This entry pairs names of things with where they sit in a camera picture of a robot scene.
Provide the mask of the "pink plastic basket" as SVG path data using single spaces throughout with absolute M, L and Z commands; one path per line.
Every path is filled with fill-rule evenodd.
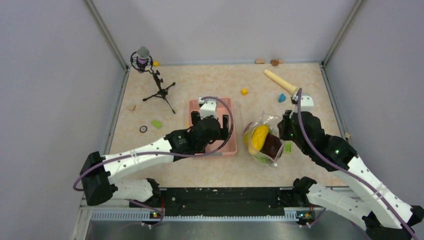
M 233 105 L 232 99 L 229 98 L 229 97 L 223 97 L 221 99 L 229 107 L 229 109 L 231 110 L 231 113 L 233 115 L 233 119 L 235 120 L 236 115 L 234 113 L 234 105 Z M 193 125 L 192 119 L 191 119 L 191 112 L 193 112 L 193 111 L 200 112 L 201 107 L 198 104 L 198 99 L 194 99 L 194 98 L 190 99 L 188 101 L 187 107 L 188 107 L 188 115 L 187 115 L 187 122 L 186 123 L 187 123 L 187 126 L 190 127 L 190 126 Z M 229 115 L 229 111 L 220 102 L 217 102 L 216 114 L 219 117 L 219 122 L 220 122 L 221 126 L 223 126 L 222 115 Z M 215 141 L 213 144 L 208 145 L 205 148 L 205 152 L 208 153 L 208 152 L 215 150 L 223 142 L 224 142 L 223 140 Z M 233 124 L 233 132 L 231 134 L 229 141 L 219 151 L 217 151 L 217 152 L 215 152 L 211 155 L 206 156 L 206 158 L 231 158 L 231 157 L 235 156 L 237 151 L 238 151 L 237 132 L 236 132 L 236 124 L 234 123 Z

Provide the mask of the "blue toy block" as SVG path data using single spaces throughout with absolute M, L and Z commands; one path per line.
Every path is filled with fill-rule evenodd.
M 278 102 L 283 103 L 287 99 L 286 95 L 284 93 L 281 93 L 278 97 Z

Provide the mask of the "tan cork block at wall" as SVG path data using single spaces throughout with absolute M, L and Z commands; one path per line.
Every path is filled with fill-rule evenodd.
M 265 64 L 265 62 L 266 62 L 266 61 L 265 61 L 264 59 L 256 59 L 256 60 L 255 60 L 255 64 L 258 64 L 258 65 L 259 65 L 259 64 Z

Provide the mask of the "light wooden cube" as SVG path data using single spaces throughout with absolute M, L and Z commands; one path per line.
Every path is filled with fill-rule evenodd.
M 131 104 L 131 105 L 128 105 L 128 106 L 126 107 L 126 109 L 127 109 L 127 110 L 129 110 L 129 111 L 134 111 L 134 110 L 135 110 L 135 108 L 136 108 L 136 104 Z

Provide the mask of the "green rectangular block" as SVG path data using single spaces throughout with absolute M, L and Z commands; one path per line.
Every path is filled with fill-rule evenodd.
M 157 129 L 160 129 L 163 126 L 162 122 L 159 120 L 152 120 L 151 124 Z

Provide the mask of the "yellow cube block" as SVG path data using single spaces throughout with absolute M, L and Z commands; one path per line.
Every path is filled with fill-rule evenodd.
M 247 90 L 246 88 L 243 88 L 243 89 L 241 90 L 241 94 L 242 94 L 243 96 L 246 96 L 248 93 L 249 93 L 249 92 L 248 92 L 248 90 Z

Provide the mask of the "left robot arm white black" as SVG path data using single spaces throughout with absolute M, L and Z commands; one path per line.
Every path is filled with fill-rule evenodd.
M 233 130 L 232 114 L 223 115 L 222 120 L 207 116 L 189 128 L 174 130 L 139 148 L 107 155 L 92 152 L 73 188 L 84 193 L 88 206 L 111 199 L 128 199 L 154 207 L 161 198 L 158 183 L 151 178 L 124 180 L 126 176 L 159 164 L 210 156 L 226 145 Z M 81 188 L 77 187 L 78 183 L 82 184 Z

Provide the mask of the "yellow toy mango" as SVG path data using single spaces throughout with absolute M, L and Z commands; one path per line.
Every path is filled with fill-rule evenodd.
M 246 145 L 247 150 L 251 155 L 255 155 L 258 152 L 258 150 L 256 149 L 256 139 L 253 137 L 253 135 L 254 134 L 251 132 L 246 132 L 243 135 L 243 143 Z

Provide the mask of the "black microphone tripod stand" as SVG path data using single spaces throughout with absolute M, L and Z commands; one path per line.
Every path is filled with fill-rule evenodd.
M 168 87 L 163 88 L 163 87 L 162 87 L 162 83 L 163 83 L 164 81 L 163 81 L 163 79 L 162 79 L 162 78 L 159 78 L 159 76 L 161 75 L 161 74 L 160 74 L 160 72 L 159 72 L 158 70 L 156 70 L 156 71 L 149 70 L 148 72 L 152 75 L 152 77 L 153 77 L 153 79 L 154 79 L 154 81 L 155 81 L 155 84 L 156 84 L 156 86 L 158 87 L 158 91 L 157 91 L 155 94 L 153 94 L 153 95 L 151 95 L 151 96 L 149 96 L 149 97 L 143 98 L 143 99 L 142 99 L 142 101 L 143 101 L 143 102 L 146 102 L 147 100 L 149 100 L 149 99 L 151 99 L 151 98 L 153 98 L 153 97 L 163 99 L 163 100 L 165 100 L 165 102 L 169 105 L 169 107 L 170 107 L 170 109 L 171 109 L 172 113 L 173 113 L 173 114 L 176 114 L 176 111 L 173 109 L 173 107 L 171 106 L 171 104 L 170 104 L 170 103 L 169 103 L 169 101 L 167 100 L 167 95 L 168 95 L 168 93 L 169 93 L 169 89 L 170 89 L 171 87 L 175 86 L 175 85 L 176 85 L 176 82 L 173 82 L 173 83 L 172 83 L 171 85 L 169 85 Z

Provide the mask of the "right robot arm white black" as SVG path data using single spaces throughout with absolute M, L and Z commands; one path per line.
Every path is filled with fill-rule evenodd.
M 292 200 L 297 205 L 315 205 L 337 213 L 372 240 L 417 239 L 413 226 L 423 220 L 424 209 L 402 201 L 386 188 L 346 140 L 325 133 L 318 117 L 308 111 L 287 110 L 277 127 L 282 140 L 295 143 L 357 195 L 356 199 L 345 196 L 304 176 L 293 183 Z

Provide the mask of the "dark maroon toy fruit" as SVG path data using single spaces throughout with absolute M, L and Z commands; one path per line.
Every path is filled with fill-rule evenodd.
M 261 150 L 263 154 L 274 159 L 277 156 L 277 153 L 279 152 L 281 146 L 282 146 L 282 143 L 280 139 L 277 136 L 268 133 Z

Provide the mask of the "green toy starfruit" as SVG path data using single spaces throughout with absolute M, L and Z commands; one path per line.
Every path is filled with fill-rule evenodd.
M 254 157 L 261 163 L 272 164 L 274 162 L 274 160 L 266 154 L 257 153 Z

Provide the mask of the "cream toy rolling pin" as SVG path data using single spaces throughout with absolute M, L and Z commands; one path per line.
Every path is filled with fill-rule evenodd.
M 277 83 L 278 85 L 280 85 L 281 87 L 283 87 L 284 89 L 286 89 L 292 96 L 294 96 L 298 90 L 299 87 L 289 83 L 288 81 L 284 80 L 282 77 L 279 77 L 278 75 L 276 75 L 275 73 L 271 72 L 270 70 L 265 69 L 263 71 L 263 73 L 270 78 L 271 80 L 273 80 L 275 83 Z

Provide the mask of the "clear zip top bag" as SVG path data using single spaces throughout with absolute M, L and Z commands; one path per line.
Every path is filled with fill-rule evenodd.
M 279 139 L 280 139 L 280 136 L 279 136 L 279 129 L 278 129 L 278 123 L 280 122 L 282 120 L 282 117 L 280 117 L 280 116 L 276 116 L 276 115 L 273 115 L 273 114 L 269 114 L 269 113 L 266 113 L 266 112 L 263 112 L 262 113 L 262 115 L 258 118 L 258 119 L 256 119 L 255 121 L 252 121 L 252 122 L 250 122 L 249 124 L 247 124 L 247 126 L 244 128 L 244 131 L 243 131 L 243 142 L 244 142 L 244 134 L 246 133 L 246 132 L 251 132 L 252 134 L 253 134 L 253 132 L 254 132 L 254 130 L 258 127 L 258 126 L 260 126 L 260 125 L 268 125 L 269 126 L 269 133 L 270 134 L 272 134 L 272 135 L 274 135 L 274 136 L 277 136 Z M 271 167 L 274 167 L 274 168 L 276 168 L 277 166 L 278 166 L 278 160 L 280 159 L 280 157 L 281 157 L 281 155 L 283 154 L 283 148 L 284 148 L 284 141 L 283 140 L 281 140 L 280 139 L 280 141 L 281 141 L 281 143 L 282 143 L 282 146 L 281 146 L 281 148 L 279 149 L 279 151 L 278 151 L 278 153 L 277 153 L 277 155 L 276 155 L 276 157 L 275 158 L 273 158 L 273 163 L 271 163 L 271 164 L 267 164 L 267 165 L 269 165 L 269 166 L 271 166 Z

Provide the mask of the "grey microphone with shock mount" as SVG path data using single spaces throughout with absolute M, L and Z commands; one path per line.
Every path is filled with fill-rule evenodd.
M 152 74 L 154 72 L 153 58 L 150 55 L 150 51 L 145 46 L 141 46 L 137 51 L 131 54 L 130 64 L 139 73 L 148 72 Z

